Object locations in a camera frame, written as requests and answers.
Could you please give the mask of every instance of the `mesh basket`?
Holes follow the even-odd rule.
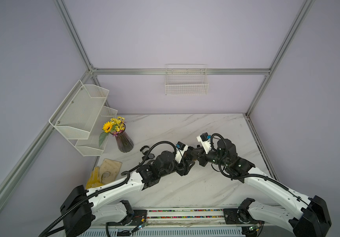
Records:
[[[103,106],[99,116],[97,117],[97,121],[95,122],[94,129],[92,129],[90,136],[86,140],[78,140],[75,144],[75,148],[83,155],[83,156],[100,156],[103,154],[103,151],[106,147],[108,137],[111,134],[107,135],[106,139],[99,146],[99,135],[103,131],[103,125],[110,121],[111,118],[116,117],[117,110],[112,108]]]
[[[185,66],[203,68],[173,68]],[[166,95],[206,95],[208,92],[208,79],[205,64],[167,64],[165,92]]]
[[[96,85],[82,85],[52,125],[66,139],[88,139],[107,95],[107,89]]]

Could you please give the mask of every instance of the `yellow flower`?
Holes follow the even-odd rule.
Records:
[[[103,126],[103,130],[104,130],[104,132],[110,132],[111,131],[111,129],[112,129],[112,124],[110,123],[110,122],[106,122],[105,124],[104,124],[104,126]]]

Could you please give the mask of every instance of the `glass vase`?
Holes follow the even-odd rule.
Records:
[[[114,136],[116,137],[117,147],[121,152],[128,152],[133,149],[133,141],[125,132],[125,130]]]

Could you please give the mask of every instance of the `white mesh shelf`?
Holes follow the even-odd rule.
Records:
[[[209,86],[206,70],[206,64],[167,64],[166,95],[206,95]]]
[[[107,144],[107,139],[110,136],[107,135],[106,139],[99,146],[99,135],[103,131],[103,125],[110,121],[111,118],[116,117],[117,110],[112,108],[103,106],[102,110],[95,122],[94,128],[91,130],[90,136],[86,140],[77,140],[75,144],[75,148],[83,155],[83,156],[100,156],[103,154],[103,151]]]
[[[99,135],[104,123],[116,117],[117,110],[104,106],[108,90],[78,81],[63,103],[68,103],[60,114],[59,108],[49,123],[59,131],[83,156],[100,156],[106,148],[106,137],[99,146]]]
[[[53,121],[53,115],[49,122],[66,139],[88,139],[107,95],[105,88],[82,84],[59,118]]]

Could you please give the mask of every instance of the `white marble surface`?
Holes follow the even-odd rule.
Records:
[[[125,115],[124,117],[126,132],[135,144],[133,150],[128,153],[120,152],[115,138],[110,136],[98,165],[105,158],[120,161],[122,166],[119,173],[121,173],[142,161],[143,154],[140,149],[144,145],[150,147],[158,141],[171,141],[174,144],[181,141],[196,147],[199,145],[196,137],[208,132],[208,134],[219,133],[231,140],[236,145],[240,157],[254,163],[269,175],[243,114]],[[152,153],[157,157],[164,150],[172,151],[173,148],[167,144],[158,145]],[[158,184],[124,197],[134,207],[224,207],[238,205],[245,198],[254,198],[266,204],[275,203],[255,188],[240,181],[231,181],[214,171],[209,163],[202,167],[197,161],[186,176],[172,173],[162,177]]]

